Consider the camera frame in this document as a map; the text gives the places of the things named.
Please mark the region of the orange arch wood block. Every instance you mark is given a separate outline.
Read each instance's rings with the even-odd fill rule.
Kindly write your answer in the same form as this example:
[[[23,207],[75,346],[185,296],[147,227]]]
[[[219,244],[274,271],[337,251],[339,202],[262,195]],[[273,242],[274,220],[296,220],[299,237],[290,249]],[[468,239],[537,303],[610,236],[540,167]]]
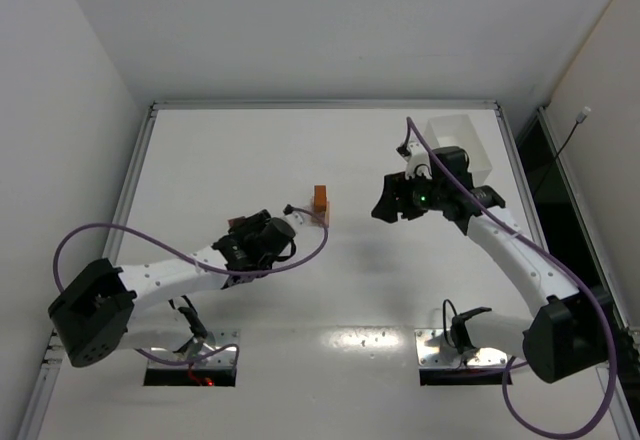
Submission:
[[[328,206],[327,190],[325,185],[315,185],[313,194],[313,211],[315,213],[325,212]]]

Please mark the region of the metal base plate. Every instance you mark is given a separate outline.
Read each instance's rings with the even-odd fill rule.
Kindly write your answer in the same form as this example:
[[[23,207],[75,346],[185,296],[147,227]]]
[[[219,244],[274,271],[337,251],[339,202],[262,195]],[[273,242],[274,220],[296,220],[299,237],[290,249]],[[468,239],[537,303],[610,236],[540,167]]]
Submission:
[[[508,356],[493,348],[480,348],[459,354],[444,340],[443,330],[415,329],[415,348],[422,370],[463,370],[502,368]]]
[[[231,370],[240,353],[238,330],[213,330],[204,337],[191,335],[172,347],[149,347],[143,350],[153,364],[168,368]]]

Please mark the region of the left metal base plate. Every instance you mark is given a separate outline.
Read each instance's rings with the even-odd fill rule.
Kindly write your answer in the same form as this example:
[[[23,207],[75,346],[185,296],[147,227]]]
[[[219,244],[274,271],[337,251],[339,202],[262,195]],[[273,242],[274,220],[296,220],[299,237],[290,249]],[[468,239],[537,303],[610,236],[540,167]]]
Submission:
[[[191,335],[172,347],[149,347],[143,350],[153,364],[168,368],[231,370],[240,353],[238,330],[213,330],[204,337]]]

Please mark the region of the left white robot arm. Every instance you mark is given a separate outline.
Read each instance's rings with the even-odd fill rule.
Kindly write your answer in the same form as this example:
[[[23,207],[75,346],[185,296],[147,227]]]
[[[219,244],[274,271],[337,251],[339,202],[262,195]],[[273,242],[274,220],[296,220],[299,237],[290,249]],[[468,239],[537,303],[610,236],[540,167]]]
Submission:
[[[88,367],[133,335],[140,314],[188,294],[224,290],[266,276],[296,253],[303,224],[288,209],[281,217],[262,210],[237,219],[226,235],[185,260],[114,266],[90,262],[49,306],[48,313],[72,366]]]

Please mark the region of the aluminium table frame rail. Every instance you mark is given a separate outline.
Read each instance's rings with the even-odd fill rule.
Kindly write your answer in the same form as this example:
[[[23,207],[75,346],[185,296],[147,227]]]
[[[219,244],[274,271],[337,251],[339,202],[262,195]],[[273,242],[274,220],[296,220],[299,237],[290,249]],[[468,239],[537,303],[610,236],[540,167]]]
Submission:
[[[125,215],[130,211],[132,195],[136,189],[139,172],[146,155],[156,116],[157,103],[154,102],[147,108],[136,138],[116,209],[112,217],[115,223],[123,222]],[[63,345],[58,332],[56,329],[53,329],[40,364],[39,373],[29,403],[16,436],[17,439],[39,438],[64,357]]]

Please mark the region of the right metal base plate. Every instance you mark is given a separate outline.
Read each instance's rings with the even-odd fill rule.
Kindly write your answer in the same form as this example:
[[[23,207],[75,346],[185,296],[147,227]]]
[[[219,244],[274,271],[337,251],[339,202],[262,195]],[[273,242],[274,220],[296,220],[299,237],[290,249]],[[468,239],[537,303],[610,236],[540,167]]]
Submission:
[[[443,330],[415,329],[415,348],[422,370],[463,370],[502,368],[508,356],[493,348],[480,348],[459,354],[444,340]]]

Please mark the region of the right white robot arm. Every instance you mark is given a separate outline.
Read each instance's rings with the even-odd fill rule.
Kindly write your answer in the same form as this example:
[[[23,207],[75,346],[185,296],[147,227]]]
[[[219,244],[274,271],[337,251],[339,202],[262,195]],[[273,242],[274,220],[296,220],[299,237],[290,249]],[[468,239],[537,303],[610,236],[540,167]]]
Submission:
[[[543,251],[529,246],[504,199],[492,187],[474,184],[464,149],[443,147],[429,154],[411,141],[397,151],[406,168],[385,175],[372,217],[395,223],[442,213],[498,265],[532,315],[508,317],[489,307],[458,313],[447,333],[452,349],[460,355],[500,350],[525,360],[546,383],[609,360],[615,350],[606,321],[610,295],[603,288],[585,294]]]

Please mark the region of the white plastic bin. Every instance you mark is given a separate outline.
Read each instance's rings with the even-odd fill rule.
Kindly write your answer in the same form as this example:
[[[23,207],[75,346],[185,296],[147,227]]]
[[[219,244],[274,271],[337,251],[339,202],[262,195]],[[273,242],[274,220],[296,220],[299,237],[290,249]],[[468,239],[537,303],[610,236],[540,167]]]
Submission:
[[[422,134],[433,149],[460,147],[469,157],[469,171],[474,185],[484,185],[493,165],[488,153],[471,121],[466,114],[446,115],[427,121]]]

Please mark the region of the striped dark wood block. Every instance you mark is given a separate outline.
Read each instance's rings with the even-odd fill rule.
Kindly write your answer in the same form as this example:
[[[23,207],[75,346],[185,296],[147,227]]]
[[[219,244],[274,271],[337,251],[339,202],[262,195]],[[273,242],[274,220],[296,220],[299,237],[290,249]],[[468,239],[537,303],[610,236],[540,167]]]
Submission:
[[[322,227],[330,225],[330,203],[326,202],[322,205],[311,205],[312,216],[310,222],[313,226]]]

